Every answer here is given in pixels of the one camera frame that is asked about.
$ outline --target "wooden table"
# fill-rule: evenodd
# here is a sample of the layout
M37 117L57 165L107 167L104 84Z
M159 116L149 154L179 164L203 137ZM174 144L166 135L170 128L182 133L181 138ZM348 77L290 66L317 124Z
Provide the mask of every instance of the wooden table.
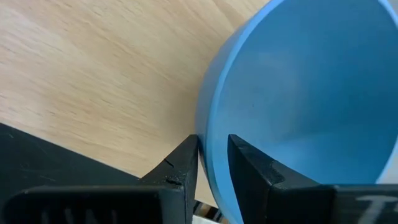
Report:
M0 0L0 122L136 176L188 134L203 74L268 0ZM196 198L215 205L202 168Z

